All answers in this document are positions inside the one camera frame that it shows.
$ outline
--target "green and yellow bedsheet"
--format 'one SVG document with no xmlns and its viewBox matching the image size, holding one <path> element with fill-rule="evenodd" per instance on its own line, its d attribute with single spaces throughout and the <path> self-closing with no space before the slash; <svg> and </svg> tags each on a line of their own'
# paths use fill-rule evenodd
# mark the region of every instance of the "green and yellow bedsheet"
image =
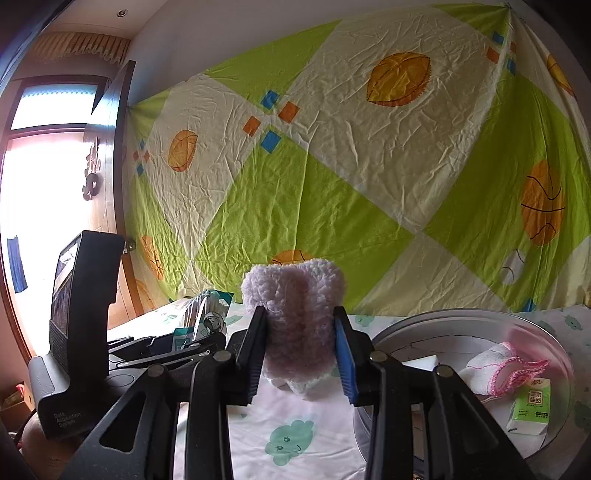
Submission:
<svg viewBox="0 0 591 480">
<path fill-rule="evenodd" d="M 507 7 L 399 9 L 243 53 L 129 110 L 144 307 L 322 257 L 352 313 L 534 310 L 591 280 L 589 136 Z"/>
</svg>

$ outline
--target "pink fluffy toy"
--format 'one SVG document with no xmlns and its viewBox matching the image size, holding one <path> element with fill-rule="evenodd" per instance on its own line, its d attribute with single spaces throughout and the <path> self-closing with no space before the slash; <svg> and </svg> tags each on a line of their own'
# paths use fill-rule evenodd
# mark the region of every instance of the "pink fluffy toy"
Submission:
<svg viewBox="0 0 591 480">
<path fill-rule="evenodd" d="M 296 393 L 335 365 L 333 309 L 345 296 L 345 277 L 334 263 L 315 258 L 291 265 L 256 265 L 242 282 L 247 312 L 267 309 L 267 351 L 262 373 Z"/>
</svg>

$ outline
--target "wooden door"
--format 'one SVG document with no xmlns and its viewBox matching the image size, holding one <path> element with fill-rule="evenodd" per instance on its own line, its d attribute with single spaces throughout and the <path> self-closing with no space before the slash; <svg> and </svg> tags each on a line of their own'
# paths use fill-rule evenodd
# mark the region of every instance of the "wooden door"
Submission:
<svg viewBox="0 0 591 480">
<path fill-rule="evenodd" d="M 127 239 L 123 211 L 121 164 L 125 114 L 129 86 L 135 62 L 119 71 L 111 86 L 96 105 L 84 131 L 84 142 L 97 145 L 91 170 L 96 173 L 96 188 L 91 202 L 90 228 L 118 233 Z M 109 308 L 109 328 L 144 314 L 129 253 L 121 257 L 117 301 Z"/>
</svg>

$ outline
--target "ceiling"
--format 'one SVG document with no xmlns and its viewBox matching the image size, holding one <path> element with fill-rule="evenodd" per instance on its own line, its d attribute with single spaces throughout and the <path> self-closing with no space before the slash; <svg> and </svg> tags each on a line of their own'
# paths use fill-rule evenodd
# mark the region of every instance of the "ceiling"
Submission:
<svg viewBox="0 0 591 480">
<path fill-rule="evenodd" d="M 167 0 L 74 0 L 47 31 L 92 32 L 134 38 Z M 117 12 L 126 9 L 124 17 Z"/>
</svg>

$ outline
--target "orange basketball pattern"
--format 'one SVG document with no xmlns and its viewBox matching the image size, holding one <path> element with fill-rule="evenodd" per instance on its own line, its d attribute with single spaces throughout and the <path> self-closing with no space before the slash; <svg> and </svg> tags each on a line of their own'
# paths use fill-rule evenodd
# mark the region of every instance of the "orange basketball pattern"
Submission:
<svg viewBox="0 0 591 480">
<path fill-rule="evenodd" d="M 402 52 L 384 58 L 371 72 L 368 102 L 406 105 L 423 93 L 431 76 L 431 60 L 422 53 Z"/>
<path fill-rule="evenodd" d="M 160 252 L 154 245 L 154 240 L 148 235 L 142 237 L 142 248 L 144 255 L 148 260 L 148 266 L 156 278 L 160 281 L 164 280 L 164 270 L 160 261 Z"/>
<path fill-rule="evenodd" d="M 565 208 L 560 177 L 542 160 L 525 179 L 521 198 L 524 229 L 534 245 L 541 247 L 558 234 Z"/>
<path fill-rule="evenodd" d="M 181 130 L 173 141 L 170 142 L 168 150 L 168 165 L 174 171 L 185 171 L 191 166 L 197 145 L 197 134 L 190 130 Z"/>
<path fill-rule="evenodd" d="M 574 97 L 573 88 L 570 86 L 569 81 L 566 79 L 566 75 L 558 63 L 556 63 L 556 59 L 552 55 L 548 55 L 546 67 L 548 68 L 550 76 L 554 79 L 554 81 L 558 83 L 558 85 L 560 85 L 565 92 Z"/>
<path fill-rule="evenodd" d="M 142 305 L 147 307 L 150 311 L 155 310 L 156 305 L 150 297 L 150 294 L 148 293 L 148 288 L 146 287 L 144 282 L 136 278 L 135 283 L 138 286 L 139 299 L 142 301 Z"/>
<path fill-rule="evenodd" d="M 306 260 L 311 260 L 314 258 L 313 255 L 310 255 L 302 250 L 284 250 L 281 253 L 278 253 L 269 263 L 274 263 L 276 265 L 289 265 L 292 263 L 300 263 L 305 262 Z"/>
</svg>

